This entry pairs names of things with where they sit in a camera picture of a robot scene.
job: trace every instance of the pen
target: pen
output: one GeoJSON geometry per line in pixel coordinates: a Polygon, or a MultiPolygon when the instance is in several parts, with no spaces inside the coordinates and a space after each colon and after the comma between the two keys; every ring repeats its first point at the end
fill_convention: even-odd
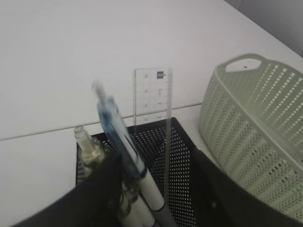
{"type": "Polygon", "coordinates": [[[116,151],[122,154],[125,170],[138,183],[139,189],[163,227],[177,227],[177,224],[161,195],[150,171],[138,154],[113,97],[107,97],[101,83],[93,83],[98,98],[98,114],[101,126],[116,151]]]}

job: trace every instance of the perforated basket side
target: perforated basket side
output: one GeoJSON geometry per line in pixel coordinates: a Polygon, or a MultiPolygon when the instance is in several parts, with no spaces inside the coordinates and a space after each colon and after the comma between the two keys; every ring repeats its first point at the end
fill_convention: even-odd
{"type": "MultiPolygon", "coordinates": [[[[267,62],[256,71],[251,71],[251,76],[258,74],[259,77],[254,83],[256,87],[247,90],[252,93],[244,95],[244,98],[253,98],[247,99],[246,103],[243,97],[239,98],[243,105],[231,95],[239,95],[237,87],[233,87],[234,92],[227,92],[226,87],[222,87],[222,81],[214,74],[202,102],[199,131],[232,180],[272,208],[303,222],[303,179],[293,168],[293,163],[290,165],[289,160],[292,159],[286,161],[287,154],[282,156],[282,151],[273,146],[272,138],[265,136],[253,123],[255,119],[249,118],[243,111],[249,101],[262,106],[267,97],[272,96],[270,92],[264,92],[266,86],[271,88],[275,84],[270,85],[267,76],[279,78],[281,72],[283,70],[276,67],[276,62],[267,62]]],[[[248,79],[249,73],[246,72],[245,76],[248,79]]],[[[224,84],[231,86],[228,76],[223,77],[224,84]]],[[[299,105],[296,108],[297,113],[301,111],[299,105]]]]}

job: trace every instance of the ruler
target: ruler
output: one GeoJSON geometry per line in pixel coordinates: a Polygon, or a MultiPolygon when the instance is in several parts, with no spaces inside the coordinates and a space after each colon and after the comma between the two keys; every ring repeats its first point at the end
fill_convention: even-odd
{"type": "Polygon", "coordinates": [[[134,70],[134,126],[166,119],[164,200],[168,198],[172,69],[134,70]]]}

